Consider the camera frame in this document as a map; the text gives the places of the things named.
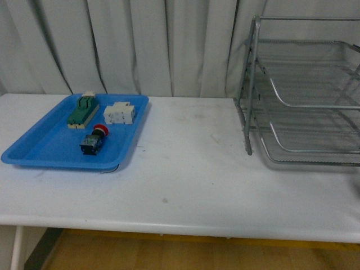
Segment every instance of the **metal mesh rack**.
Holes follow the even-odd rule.
[[[360,48],[338,41],[261,40],[266,19],[360,20],[254,18],[236,102],[247,153],[253,117],[268,157],[277,163],[359,166]]]

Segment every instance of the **metal frame leg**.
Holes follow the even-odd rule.
[[[251,66],[250,66],[250,84],[249,84],[249,94],[247,97],[247,112],[245,115],[245,126],[244,126],[244,136],[245,136],[245,149],[248,155],[252,155],[253,151],[251,149],[250,143],[250,119],[251,113],[253,110],[253,93],[254,93],[254,81],[255,81],[255,69],[258,53],[258,44],[259,44],[259,33],[260,33],[260,17],[256,16],[253,19],[253,24],[255,27],[254,37],[250,34],[251,43],[252,38],[254,38],[254,45],[251,52]]]
[[[13,243],[11,268],[10,270],[19,270],[21,262],[21,253],[23,249],[24,226],[16,226],[15,241]]]
[[[249,37],[247,38],[247,43],[246,43],[246,51],[245,51],[246,55],[245,55],[245,60],[244,60],[244,64],[243,64],[243,67],[242,67],[242,73],[241,73],[241,79],[240,79],[240,90],[239,90],[238,95],[236,97],[236,102],[237,102],[238,106],[240,106],[240,100],[241,100],[241,97],[242,97],[242,92],[244,90],[245,75],[246,75],[246,70],[248,69],[251,44],[253,43],[254,30],[255,30],[255,18],[251,22]]]

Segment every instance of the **table surface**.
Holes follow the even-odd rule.
[[[0,152],[65,97],[1,96]],[[0,224],[360,242],[359,169],[272,164],[255,135],[232,99],[151,97],[112,173],[0,163]]]

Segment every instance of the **curtain fold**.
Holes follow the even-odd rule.
[[[108,93],[138,94],[130,2],[89,0],[100,72]]]
[[[73,93],[105,93],[85,1],[41,0],[60,69]]]
[[[53,58],[30,2],[27,0],[6,0],[6,3],[24,47],[26,58],[29,60],[31,71],[33,71],[43,91],[49,94],[71,93]]]
[[[236,97],[254,15],[360,16],[358,0],[0,0],[0,94]],[[359,23],[262,25],[359,44]]]
[[[172,95],[164,0],[130,1],[141,93]]]

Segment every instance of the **plastic tray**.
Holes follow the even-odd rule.
[[[97,94],[100,109],[86,128],[70,129],[66,120],[80,97],[81,94],[75,94],[62,100],[7,149],[1,160],[29,167],[102,171],[115,169],[130,148],[149,98],[142,95]],[[96,156],[83,155],[79,146],[82,139],[91,134],[95,124],[105,124],[103,113],[106,106],[117,101],[129,101],[135,106],[134,123],[106,125],[109,135],[105,138],[101,151]]]

